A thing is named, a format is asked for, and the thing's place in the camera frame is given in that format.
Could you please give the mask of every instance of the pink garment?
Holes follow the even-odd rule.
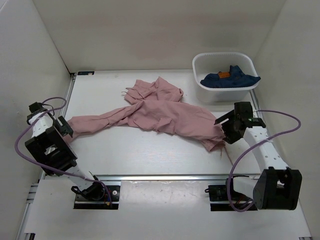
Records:
[[[163,78],[148,83],[137,80],[125,99],[131,106],[115,109],[102,115],[74,116],[68,123],[73,129],[71,142],[83,134],[93,134],[111,126],[128,125],[146,131],[178,134],[199,140],[209,151],[225,145],[216,117],[205,108],[180,102],[183,91]]]

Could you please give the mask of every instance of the white laundry basket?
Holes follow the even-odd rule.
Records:
[[[208,74],[229,72],[230,65],[238,65],[245,74],[258,77],[250,57],[240,52],[207,52],[194,57],[192,68],[196,82],[195,91],[200,101],[204,103],[239,102],[250,90],[258,86],[257,82],[248,87],[209,88],[200,83]]]

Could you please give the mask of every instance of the white wall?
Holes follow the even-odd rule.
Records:
[[[255,57],[285,0],[33,0],[71,72],[192,69],[198,53]]]
[[[254,63],[262,108],[297,116],[302,127],[277,146],[302,173],[300,200],[311,234],[320,238],[320,1],[287,0]],[[264,115],[271,132],[296,126],[277,114]]]
[[[15,139],[28,105],[64,96],[70,78],[32,0],[0,0],[0,8],[0,239],[11,240],[40,172],[18,157]]]

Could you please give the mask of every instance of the dark blue clothing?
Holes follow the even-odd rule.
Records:
[[[240,67],[230,66],[230,76],[220,78],[218,74],[210,73],[200,83],[208,88],[244,88],[256,84],[261,77],[244,74]]]

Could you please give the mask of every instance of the white panel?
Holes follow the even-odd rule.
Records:
[[[262,78],[257,89],[261,107],[301,119],[301,129],[276,142],[283,159],[302,173],[302,208],[312,236],[320,239],[319,13],[319,0],[287,0],[255,66]],[[276,113],[264,117],[272,133],[297,126]]]
[[[199,53],[254,58],[285,0],[34,0],[71,72],[191,69]]]
[[[25,228],[35,240],[298,240],[310,236],[294,211],[211,212],[208,183],[122,182],[119,210],[73,209],[67,180],[41,180]]]
[[[183,90],[183,102],[207,108],[216,117],[234,109],[233,102],[204,105],[197,100],[191,70],[96,71],[94,75],[76,77],[66,119],[100,115],[128,106],[122,91],[133,87],[136,79],[151,83],[158,76]],[[245,100],[251,100],[249,94]],[[81,167],[95,175],[228,174],[232,167],[224,150],[222,155],[220,150],[209,153],[197,140],[128,126],[79,137],[71,147]],[[228,145],[227,151],[235,162],[247,148],[248,144],[241,139]],[[252,153],[241,160],[235,171],[260,173]]]
[[[14,142],[28,126],[28,105],[64,96],[70,78],[33,2],[4,2],[0,0],[0,239],[11,240],[40,170],[15,153]]]

